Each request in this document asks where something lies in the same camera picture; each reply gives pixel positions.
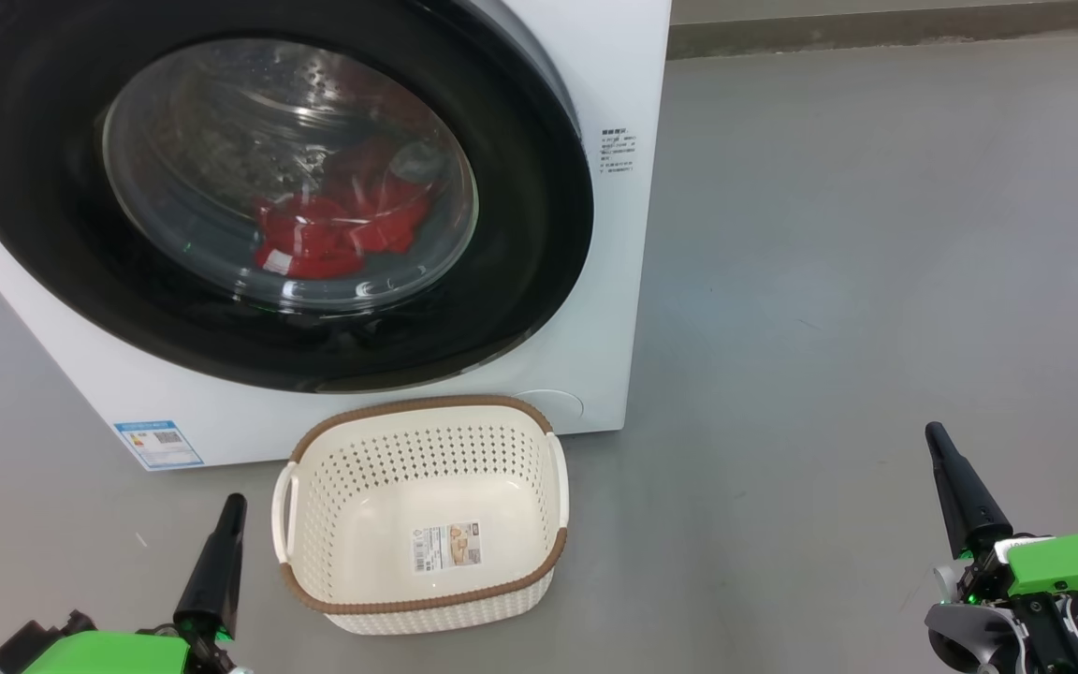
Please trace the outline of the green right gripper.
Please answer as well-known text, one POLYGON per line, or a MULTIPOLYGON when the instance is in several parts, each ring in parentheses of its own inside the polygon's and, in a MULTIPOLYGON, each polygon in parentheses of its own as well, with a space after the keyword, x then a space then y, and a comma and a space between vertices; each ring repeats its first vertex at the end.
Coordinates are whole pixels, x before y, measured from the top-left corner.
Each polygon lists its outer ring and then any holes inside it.
POLYGON ((942 523, 963 570, 937 568, 941 603, 994 605, 1023 594, 1078 593, 1078 534, 1015 537, 1012 524, 940 422, 925 426, 942 523))

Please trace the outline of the round black glass washer door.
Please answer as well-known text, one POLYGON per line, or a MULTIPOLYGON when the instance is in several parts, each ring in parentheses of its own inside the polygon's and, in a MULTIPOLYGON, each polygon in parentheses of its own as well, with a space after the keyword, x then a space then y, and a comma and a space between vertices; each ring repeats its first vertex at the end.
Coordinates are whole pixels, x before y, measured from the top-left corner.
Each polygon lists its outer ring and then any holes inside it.
POLYGON ((94 331, 248 387, 365 393, 450 379, 542 328, 585 269, 594 196, 572 98, 493 0, 0 0, 0 255, 94 331), (355 57, 428 104, 476 182, 473 240, 371 310, 287 311, 194 276, 133 226, 103 119, 146 66, 226 39, 355 57))

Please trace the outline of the paper product label sticker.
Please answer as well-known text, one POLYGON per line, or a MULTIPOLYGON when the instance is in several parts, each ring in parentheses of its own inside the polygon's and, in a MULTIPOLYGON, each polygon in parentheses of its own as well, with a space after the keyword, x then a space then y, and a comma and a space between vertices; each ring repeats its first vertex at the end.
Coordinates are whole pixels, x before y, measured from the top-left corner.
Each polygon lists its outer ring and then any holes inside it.
POLYGON ((482 526, 479 521, 465 521, 414 529, 411 551, 415 573, 475 566, 483 563, 482 526))

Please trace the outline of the stainless steel washing machine drum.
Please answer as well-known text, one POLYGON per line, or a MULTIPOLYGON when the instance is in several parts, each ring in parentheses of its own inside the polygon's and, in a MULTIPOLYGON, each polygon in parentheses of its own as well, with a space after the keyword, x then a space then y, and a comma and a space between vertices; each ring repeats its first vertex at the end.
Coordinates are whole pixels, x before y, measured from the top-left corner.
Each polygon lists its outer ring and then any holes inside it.
POLYGON ((202 281, 287 311, 371 310, 419 293, 473 240, 479 195, 448 125, 401 82, 341 52, 270 38, 175 51, 103 116, 103 170, 146 239, 202 281), (321 183, 324 159, 387 136, 444 154, 444 183, 403 255, 334 280, 258 269, 255 198, 321 183))

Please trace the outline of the dark grey wall baseboard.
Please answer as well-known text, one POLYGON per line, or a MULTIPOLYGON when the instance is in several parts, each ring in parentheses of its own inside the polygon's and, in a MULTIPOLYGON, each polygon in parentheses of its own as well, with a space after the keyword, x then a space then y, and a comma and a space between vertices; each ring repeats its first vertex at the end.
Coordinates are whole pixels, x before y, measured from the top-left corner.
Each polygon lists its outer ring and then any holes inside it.
POLYGON ((1078 35, 1078 0, 941 6, 671 26, 667 60, 912 47, 1078 35))

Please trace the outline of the blue energy label sticker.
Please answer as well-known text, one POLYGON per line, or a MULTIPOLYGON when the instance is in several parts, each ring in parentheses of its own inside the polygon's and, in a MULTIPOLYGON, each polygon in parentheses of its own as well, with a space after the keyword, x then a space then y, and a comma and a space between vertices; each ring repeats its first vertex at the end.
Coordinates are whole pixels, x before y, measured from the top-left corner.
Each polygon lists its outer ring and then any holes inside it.
POLYGON ((205 465, 171 419, 116 423, 114 430, 146 470, 166 471, 205 465))

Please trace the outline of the cream perforated laundry basket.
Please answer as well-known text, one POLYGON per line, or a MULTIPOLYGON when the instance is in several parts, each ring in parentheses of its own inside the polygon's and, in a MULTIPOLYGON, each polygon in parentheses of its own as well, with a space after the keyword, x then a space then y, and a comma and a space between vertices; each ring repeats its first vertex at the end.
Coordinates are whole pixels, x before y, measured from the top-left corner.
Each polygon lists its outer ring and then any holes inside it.
POLYGON ((467 394, 318 423, 275 482, 272 542, 291 593, 356 635, 501 622, 555 579, 570 490, 555 427, 534 405, 467 394), (411 533, 479 521, 483 563, 415 573, 411 533))

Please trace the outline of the white front-load washing machine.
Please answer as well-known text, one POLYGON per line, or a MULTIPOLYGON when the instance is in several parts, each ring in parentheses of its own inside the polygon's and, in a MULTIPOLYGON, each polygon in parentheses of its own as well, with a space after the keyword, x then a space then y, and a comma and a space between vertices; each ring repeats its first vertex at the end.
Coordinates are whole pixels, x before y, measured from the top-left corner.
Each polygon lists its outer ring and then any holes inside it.
POLYGON ((6 281, 24 277, 4 271, 0 255, 0 294, 125 451, 132 453, 116 423, 171 419, 205 466, 284 460, 310 427, 346 411, 467 394, 519 397, 556 434, 623 427, 673 0, 493 1, 512 9, 555 66, 590 167, 590 249, 556 314, 512 350, 450 379, 381 391, 292 393, 125 348, 42 298, 33 283, 6 290, 6 281))

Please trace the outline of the red garment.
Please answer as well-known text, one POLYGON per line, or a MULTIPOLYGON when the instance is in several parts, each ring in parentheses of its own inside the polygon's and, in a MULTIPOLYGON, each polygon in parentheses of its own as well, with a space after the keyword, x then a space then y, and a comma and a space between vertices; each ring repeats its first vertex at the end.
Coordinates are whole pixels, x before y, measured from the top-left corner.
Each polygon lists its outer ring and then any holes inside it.
POLYGON ((444 183, 433 145, 375 136, 324 159, 321 183, 253 201, 258 269, 291 280, 334 280, 371 255, 403 255, 444 183))

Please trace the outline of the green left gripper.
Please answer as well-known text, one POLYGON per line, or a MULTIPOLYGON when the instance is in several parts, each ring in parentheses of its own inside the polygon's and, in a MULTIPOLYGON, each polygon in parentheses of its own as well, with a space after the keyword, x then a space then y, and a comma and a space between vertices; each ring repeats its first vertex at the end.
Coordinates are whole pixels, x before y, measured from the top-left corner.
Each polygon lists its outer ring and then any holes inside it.
POLYGON ((202 647, 235 638, 245 515, 247 499, 230 494, 174 611, 183 638, 81 632, 56 639, 22 674, 255 674, 213 645, 202 647))

